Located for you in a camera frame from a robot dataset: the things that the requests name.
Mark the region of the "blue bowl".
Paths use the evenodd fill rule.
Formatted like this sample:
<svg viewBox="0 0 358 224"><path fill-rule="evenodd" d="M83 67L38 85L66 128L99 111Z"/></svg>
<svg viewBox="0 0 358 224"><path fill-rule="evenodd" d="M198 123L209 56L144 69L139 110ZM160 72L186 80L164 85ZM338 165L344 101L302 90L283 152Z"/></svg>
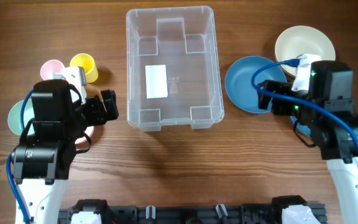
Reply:
<svg viewBox="0 0 358 224"><path fill-rule="evenodd" d="M292 123L294 123L294 122L297 120L297 118L296 118L295 116L291 116L290 119L291 119ZM307 127L306 125L302 125L302 124L299 123L296 128L297 128L297 130L299 130L301 133L303 133L305 136L310 137L311 130L310 130L310 128Z"/></svg>
<svg viewBox="0 0 358 224"><path fill-rule="evenodd" d="M260 68L272 64L273 61L260 56L247 56L235 61L228 69L225 77L225 89L229 99L243 111L253 114L268 113L258 107L258 94L251 84L253 74Z"/></svg>

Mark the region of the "cream bowl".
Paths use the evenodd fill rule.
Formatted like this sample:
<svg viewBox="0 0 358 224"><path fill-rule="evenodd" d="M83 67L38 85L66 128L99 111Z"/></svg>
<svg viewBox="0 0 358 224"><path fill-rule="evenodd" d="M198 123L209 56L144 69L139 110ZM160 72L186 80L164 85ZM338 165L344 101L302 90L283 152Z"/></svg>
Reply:
<svg viewBox="0 0 358 224"><path fill-rule="evenodd" d="M284 30L275 43L277 62L301 54L319 55L323 60L336 60L336 51L328 36L310 26L293 26Z"/></svg>

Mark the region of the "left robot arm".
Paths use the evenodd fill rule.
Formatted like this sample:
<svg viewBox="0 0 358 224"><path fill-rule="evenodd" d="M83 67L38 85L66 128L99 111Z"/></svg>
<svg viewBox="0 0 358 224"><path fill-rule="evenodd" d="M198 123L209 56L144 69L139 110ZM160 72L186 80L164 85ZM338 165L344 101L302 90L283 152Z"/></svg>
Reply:
<svg viewBox="0 0 358 224"><path fill-rule="evenodd" d="M106 124L119 116L116 93L72 100L79 95L66 80L46 80L31 93L34 118L23 130L19 144L7 159L9 185L16 198L16 223L56 223L67 187L70 165L84 150L78 138L90 139L90 126Z"/></svg>

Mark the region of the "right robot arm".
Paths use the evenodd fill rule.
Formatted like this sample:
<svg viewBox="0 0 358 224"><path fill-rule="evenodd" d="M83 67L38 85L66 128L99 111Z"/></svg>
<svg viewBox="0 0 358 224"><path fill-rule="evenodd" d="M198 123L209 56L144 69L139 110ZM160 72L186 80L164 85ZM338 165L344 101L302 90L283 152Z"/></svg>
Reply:
<svg viewBox="0 0 358 224"><path fill-rule="evenodd" d="M291 83L252 82L259 108L295 116L310 131L334 182L344 223L358 223L358 115L352 98L353 72L345 63L320 60L310 68L306 93Z"/></svg>

